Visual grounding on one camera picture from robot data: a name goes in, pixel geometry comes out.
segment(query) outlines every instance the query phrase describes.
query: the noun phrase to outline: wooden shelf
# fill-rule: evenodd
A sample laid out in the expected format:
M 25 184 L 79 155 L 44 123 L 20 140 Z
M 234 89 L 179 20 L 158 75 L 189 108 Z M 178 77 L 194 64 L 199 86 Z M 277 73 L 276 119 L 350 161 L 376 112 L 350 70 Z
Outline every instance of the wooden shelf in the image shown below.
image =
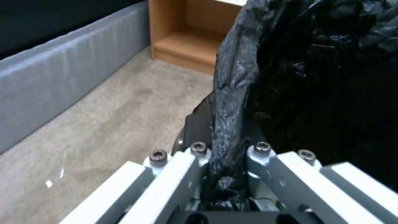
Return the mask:
M 214 0 L 149 0 L 152 58 L 213 75 L 240 9 Z
M 216 54 L 222 38 L 221 35 L 212 36 L 210 33 L 210 31 L 202 34 L 194 31 L 172 33 L 154 44 L 155 58 L 170 63 L 177 61 L 180 66 L 213 75 Z

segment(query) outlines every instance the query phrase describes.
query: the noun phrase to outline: trash bag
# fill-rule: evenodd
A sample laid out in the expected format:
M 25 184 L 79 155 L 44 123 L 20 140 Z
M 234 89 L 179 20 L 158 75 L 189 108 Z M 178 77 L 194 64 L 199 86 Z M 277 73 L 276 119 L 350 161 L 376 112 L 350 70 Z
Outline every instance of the trash bag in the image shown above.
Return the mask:
M 252 119 L 277 153 L 307 148 L 397 186 L 397 14 L 386 0 L 247 2 L 217 52 L 206 210 L 249 209 Z

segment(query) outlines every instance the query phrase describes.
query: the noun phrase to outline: beige carpet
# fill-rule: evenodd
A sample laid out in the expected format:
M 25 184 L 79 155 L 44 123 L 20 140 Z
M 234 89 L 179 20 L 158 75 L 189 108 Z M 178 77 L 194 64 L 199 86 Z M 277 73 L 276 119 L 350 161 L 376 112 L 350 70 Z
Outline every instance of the beige carpet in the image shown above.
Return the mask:
M 149 54 L 0 155 L 1 224 L 58 223 L 126 161 L 171 150 L 213 79 Z

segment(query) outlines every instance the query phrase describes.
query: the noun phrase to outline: hex socket screw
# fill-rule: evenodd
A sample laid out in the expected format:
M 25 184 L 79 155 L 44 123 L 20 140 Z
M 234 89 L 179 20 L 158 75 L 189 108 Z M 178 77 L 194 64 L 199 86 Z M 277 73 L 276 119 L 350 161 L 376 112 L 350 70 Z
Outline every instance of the hex socket screw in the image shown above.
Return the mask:
M 191 154 L 198 156 L 198 157 L 203 157 L 207 153 L 207 146 L 205 142 L 202 141 L 196 141 L 191 144 Z
M 307 149 L 300 149 L 297 151 L 297 154 L 311 166 L 314 165 L 316 156 L 315 153 L 313 153 L 312 151 Z
M 149 163 L 154 167 L 161 167 L 167 164 L 167 152 L 162 149 L 153 150 L 149 154 Z
M 271 145 L 264 141 L 259 141 L 254 147 L 254 151 L 260 156 L 269 156 L 271 150 Z

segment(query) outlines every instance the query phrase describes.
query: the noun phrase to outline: paper scrap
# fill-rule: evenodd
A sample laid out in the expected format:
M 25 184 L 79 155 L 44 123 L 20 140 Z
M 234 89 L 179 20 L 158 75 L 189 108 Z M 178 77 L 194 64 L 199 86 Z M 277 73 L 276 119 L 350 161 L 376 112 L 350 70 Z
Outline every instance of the paper scrap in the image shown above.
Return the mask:
M 47 188 L 50 188 L 53 185 L 53 183 L 50 180 L 47 180 L 46 185 L 47 185 Z

